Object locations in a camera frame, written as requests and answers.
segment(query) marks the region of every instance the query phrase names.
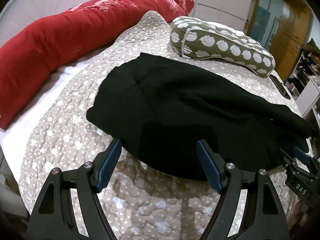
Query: black sweater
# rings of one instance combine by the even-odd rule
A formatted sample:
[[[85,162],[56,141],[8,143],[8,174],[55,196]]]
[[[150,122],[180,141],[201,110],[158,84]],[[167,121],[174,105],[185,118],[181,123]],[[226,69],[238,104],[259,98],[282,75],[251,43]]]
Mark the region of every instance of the black sweater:
[[[281,164],[281,147],[308,152],[309,124],[229,80],[183,62],[141,53],[115,67],[87,119],[132,155],[162,172],[206,180],[196,156],[205,139],[242,170]]]

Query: bedspread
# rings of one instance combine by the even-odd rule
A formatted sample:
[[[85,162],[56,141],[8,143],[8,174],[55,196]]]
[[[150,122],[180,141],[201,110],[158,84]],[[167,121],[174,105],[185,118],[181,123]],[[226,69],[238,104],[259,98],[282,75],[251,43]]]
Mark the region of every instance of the bedspread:
[[[294,100],[282,97],[269,78],[260,78],[240,65],[223,60],[191,61],[179,57],[171,48],[170,30],[158,13],[146,13],[136,26],[122,33],[110,48],[97,55],[93,64],[78,73],[40,119],[30,135],[19,181],[23,201],[30,212],[52,168],[76,169],[106,149],[111,136],[89,123],[86,111],[93,105],[99,85],[107,74],[115,66],[136,58],[140,52],[212,71],[271,103],[285,104],[300,114]],[[269,174],[289,217],[297,197],[285,186],[282,168]],[[219,200],[208,182],[161,173],[124,149],[108,187],[98,197],[112,230],[121,240],[198,239]],[[79,231],[86,234],[75,191],[72,191],[72,200]],[[229,235],[238,231],[244,205],[243,191]]]

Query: white fan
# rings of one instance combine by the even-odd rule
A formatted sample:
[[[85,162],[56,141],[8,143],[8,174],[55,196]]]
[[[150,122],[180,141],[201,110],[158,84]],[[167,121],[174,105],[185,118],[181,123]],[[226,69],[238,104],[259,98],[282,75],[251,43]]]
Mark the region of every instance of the white fan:
[[[12,0],[0,14],[0,47],[37,19],[89,0]]]

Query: red bolster pillow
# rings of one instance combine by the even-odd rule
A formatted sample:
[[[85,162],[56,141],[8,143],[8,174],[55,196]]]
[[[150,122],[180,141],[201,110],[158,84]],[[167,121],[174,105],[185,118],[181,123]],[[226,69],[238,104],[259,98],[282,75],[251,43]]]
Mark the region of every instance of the red bolster pillow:
[[[115,41],[150,10],[171,22],[193,5],[193,0],[92,0],[31,23],[0,48],[0,128],[9,126],[57,68]]]

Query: wooden door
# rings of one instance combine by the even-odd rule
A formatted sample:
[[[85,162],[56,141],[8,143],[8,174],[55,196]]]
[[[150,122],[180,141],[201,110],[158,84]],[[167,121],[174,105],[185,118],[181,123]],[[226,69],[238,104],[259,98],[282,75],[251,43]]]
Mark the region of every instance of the wooden door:
[[[308,34],[311,10],[285,3],[279,28],[273,38],[269,52],[276,61],[275,70],[285,81],[297,63],[300,47]]]

